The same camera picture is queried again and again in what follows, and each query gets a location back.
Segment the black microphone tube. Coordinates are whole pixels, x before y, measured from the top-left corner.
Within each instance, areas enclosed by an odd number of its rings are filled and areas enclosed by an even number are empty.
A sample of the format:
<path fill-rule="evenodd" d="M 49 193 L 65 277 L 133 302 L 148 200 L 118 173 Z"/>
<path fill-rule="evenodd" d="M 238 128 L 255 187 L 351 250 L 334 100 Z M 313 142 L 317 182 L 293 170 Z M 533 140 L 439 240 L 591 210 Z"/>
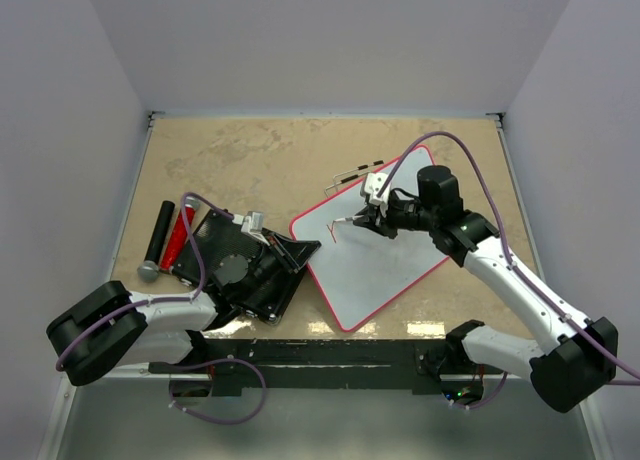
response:
<path fill-rule="evenodd" d="M 159 263 L 174 209 L 175 203 L 172 201 L 164 200 L 161 203 L 144 256 L 145 262 Z"/>

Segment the pink framed whiteboard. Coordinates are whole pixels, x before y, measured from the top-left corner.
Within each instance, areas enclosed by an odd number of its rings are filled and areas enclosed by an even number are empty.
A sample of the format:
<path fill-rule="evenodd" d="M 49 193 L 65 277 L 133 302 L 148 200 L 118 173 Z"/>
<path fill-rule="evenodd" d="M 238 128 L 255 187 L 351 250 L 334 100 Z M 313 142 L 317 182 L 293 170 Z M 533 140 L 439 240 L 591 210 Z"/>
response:
<path fill-rule="evenodd" d="M 365 207 L 362 182 L 325 198 L 289 224 L 295 240 L 321 242 L 308 262 L 309 271 L 344 332 L 359 329 L 448 260 L 426 233 L 400 231 L 388 239 L 352 223 L 332 226 L 332 220 L 354 216 Z"/>

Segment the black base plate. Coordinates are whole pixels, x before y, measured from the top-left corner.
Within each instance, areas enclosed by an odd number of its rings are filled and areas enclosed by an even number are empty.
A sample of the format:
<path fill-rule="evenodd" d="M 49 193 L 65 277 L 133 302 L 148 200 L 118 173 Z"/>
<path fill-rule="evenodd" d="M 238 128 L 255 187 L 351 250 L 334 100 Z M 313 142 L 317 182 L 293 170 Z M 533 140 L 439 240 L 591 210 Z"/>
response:
<path fill-rule="evenodd" d="M 272 389 L 405 390 L 442 394 L 464 404 L 489 391 L 494 367 L 456 359 L 443 340 L 198 339 L 178 365 L 153 362 L 152 374 L 208 376 L 215 396 L 237 396 L 261 386 L 254 365 Z"/>

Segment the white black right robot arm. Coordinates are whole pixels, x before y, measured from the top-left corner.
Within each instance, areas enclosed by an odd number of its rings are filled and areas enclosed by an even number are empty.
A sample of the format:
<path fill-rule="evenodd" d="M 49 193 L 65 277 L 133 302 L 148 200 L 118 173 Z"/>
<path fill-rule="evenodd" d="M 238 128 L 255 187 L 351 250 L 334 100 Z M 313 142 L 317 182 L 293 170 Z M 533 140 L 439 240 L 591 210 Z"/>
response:
<path fill-rule="evenodd" d="M 445 359 L 459 373 L 486 365 L 529 381 L 552 409 L 566 413 L 616 376 L 618 331 L 570 306 L 503 244 L 484 216 L 463 205 L 457 178 L 445 166 L 416 174 L 412 195 L 389 186 L 385 173 L 366 175 L 364 208 L 354 225 L 394 239 L 426 232 L 436 249 L 487 285 L 525 324 L 527 340 L 470 320 L 447 334 Z"/>

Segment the red and white marker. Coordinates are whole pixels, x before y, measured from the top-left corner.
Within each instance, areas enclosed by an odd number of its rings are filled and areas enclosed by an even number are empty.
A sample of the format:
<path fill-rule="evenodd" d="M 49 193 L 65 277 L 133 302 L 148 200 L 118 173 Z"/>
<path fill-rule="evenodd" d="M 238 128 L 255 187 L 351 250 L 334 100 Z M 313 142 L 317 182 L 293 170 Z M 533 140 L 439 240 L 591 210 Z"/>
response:
<path fill-rule="evenodd" d="M 335 220 L 332 220 L 331 225 L 335 225 L 338 223 L 353 223 L 354 221 L 362 218 L 363 215 L 354 215 L 354 216 L 349 216 L 349 217 L 342 217 L 342 218 L 338 218 Z"/>

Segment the red microphone silver head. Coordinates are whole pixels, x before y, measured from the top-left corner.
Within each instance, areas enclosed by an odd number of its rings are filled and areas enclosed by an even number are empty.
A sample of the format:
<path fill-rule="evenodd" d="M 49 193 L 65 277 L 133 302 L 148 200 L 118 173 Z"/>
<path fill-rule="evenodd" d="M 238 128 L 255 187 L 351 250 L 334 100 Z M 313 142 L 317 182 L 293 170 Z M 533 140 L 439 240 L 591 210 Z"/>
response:
<path fill-rule="evenodd" d="M 144 258 L 137 268 L 137 274 L 144 283 L 153 283 L 161 272 L 170 272 L 187 239 L 186 227 L 182 215 L 173 224 L 170 235 L 166 235 L 163 251 L 158 264 L 145 262 Z"/>

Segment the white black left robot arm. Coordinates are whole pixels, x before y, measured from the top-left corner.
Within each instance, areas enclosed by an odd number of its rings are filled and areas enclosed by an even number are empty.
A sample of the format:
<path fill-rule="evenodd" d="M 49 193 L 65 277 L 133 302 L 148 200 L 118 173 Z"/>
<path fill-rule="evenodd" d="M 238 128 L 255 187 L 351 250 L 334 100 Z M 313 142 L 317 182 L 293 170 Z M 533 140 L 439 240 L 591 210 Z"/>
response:
<path fill-rule="evenodd" d="M 207 360 L 202 333 L 242 313 L 278 322 L 321 244 L 270 230 L 264 235 L 259 242 L 229 227 L 197 236 L 185 250 L 202 257 L 206 280 L 200 293 L 162 296 L 129 291 L 119 281 L 104 283 L 47 327 L 56 369 L 74 386 L 136 363 L 196 372 Z"/>

